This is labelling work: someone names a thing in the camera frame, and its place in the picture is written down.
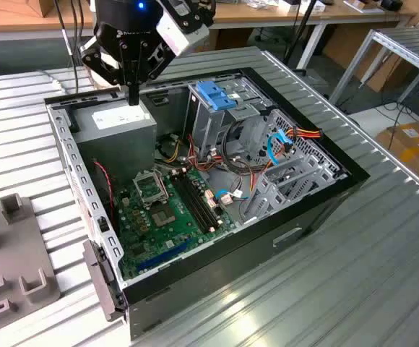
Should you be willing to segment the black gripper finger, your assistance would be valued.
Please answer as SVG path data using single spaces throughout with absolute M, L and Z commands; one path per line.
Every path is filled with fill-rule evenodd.
M 140 85 L 155 80 L 175 57 L 174 52 L 162 38 L 141 42 L 133 82 L 134 106 L 139 103 Z
M 103 61 L 101 56 L 101 46 L 95 36 L 92 36 L 83 46 L 79 48 L 82 63 L 102 77 L 111 85 L 125 88 L 125 98 L 130 106 L 134 105 L 134 78 L 130 70 L 124 67 L 129 63 L 121 62 L 118 67 L 114 67 Z

